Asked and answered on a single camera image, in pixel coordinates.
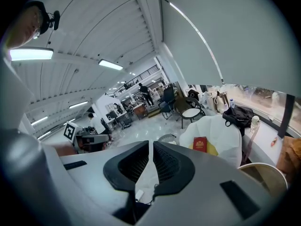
window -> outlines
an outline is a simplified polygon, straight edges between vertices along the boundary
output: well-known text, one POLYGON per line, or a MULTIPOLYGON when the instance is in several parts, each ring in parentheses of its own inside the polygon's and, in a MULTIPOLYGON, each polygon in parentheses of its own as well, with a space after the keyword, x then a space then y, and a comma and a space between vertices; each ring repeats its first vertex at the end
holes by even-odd
POLYGON ((301 134, 301 98, 296 97, 289 126, 301 134))
POLYGON ((235 102, 267 114, 270 120, 282 121, 285 110, 285 93, 255 86, 233 84, 226 84, 221 87, 207 86, 207 88, 209 92, 215 90, 227 92, 228 100, 233 98, 235 102))

ceiling light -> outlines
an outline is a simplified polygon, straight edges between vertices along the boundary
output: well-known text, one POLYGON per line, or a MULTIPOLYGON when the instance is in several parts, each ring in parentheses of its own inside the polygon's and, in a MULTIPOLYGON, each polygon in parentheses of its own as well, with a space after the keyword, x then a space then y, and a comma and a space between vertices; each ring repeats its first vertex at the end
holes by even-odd
POLYGON ((35 121, 32 123, 32 126, 35 125, 35 124, 38 124, 39 122, 43 121, 43 120, 46 120, 48 118, 48 116, 42 118, 42 119, 39 119, 38 121, 35 121))
POLYGON ((12 61, 17 60, 32 60, 32 59, 51 59, 53 55, 53 49, 50 48, 15 48, 10 50, 10 56, 12 61))
POLYGON ((38 140, 40 140, 40 139, 42 139, 43 137, 45 137, 45 136, 49 135, 50 133, 51 133, 51 131, 49 131, 49 132, 45 133, 43 136, 40 136, 40 137, 38 138, 38 140))
POLYGON ((84 104, 86 104, 86 103, 88 103, 88 101, 81 102, 81 103, 78 103, 78 104, 76 104, 76 105, 71 105, 71 106, 69 106, 69 109, 72 109, 72 108, 77 107, 77 106, 80 106, 80 105, 84 105, 84 104))
POLYGON ((121 67, 119 65, 116 65, 116 64, 113 64, 113 63, 111 63, 109 61, 106 61, 104 59, 99 61, 99 65, 109 67, 109 68, 112 68, 112 69, 115 69, 115 70, 122 70, 123 69, 123 67, 121 67))

yellow object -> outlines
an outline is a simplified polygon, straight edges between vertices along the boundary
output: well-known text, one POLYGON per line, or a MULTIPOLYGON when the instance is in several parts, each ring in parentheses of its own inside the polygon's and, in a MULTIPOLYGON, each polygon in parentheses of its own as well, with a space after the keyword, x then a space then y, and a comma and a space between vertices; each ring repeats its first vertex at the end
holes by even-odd
MULTIPOLYGON (((189 149, 193 149, 193 144, 191 144, 189 147, 189 149)), ((208 140, 207 140, 207 153, 213 155, 213 156, 217 156, 218 152, 215 148, 214 145, 212 145, 208 140)))

glasses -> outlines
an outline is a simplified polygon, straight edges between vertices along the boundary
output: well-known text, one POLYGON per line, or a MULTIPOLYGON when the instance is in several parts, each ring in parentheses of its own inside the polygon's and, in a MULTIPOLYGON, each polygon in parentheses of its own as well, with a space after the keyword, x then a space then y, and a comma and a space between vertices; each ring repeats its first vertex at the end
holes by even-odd
POLYGON ((34 39, 37 39, 40 36, 41 33, 41 25, 43 23, 43 15, 41 10, 38 10, 38 12, 34 13, 33 19, 35 20, 34 24, 37 24, 37 29, 35 31, 35 34, 33 36, 34 39))

red book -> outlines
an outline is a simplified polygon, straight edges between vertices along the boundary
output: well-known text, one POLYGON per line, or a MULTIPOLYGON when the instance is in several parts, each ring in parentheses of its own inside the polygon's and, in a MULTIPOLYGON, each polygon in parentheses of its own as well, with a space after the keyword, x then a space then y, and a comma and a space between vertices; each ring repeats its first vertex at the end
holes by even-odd
POLYGON ((193 139, 193 150, 200 152, 207 152, 207 139, 206 137, 195 137, 193 139))

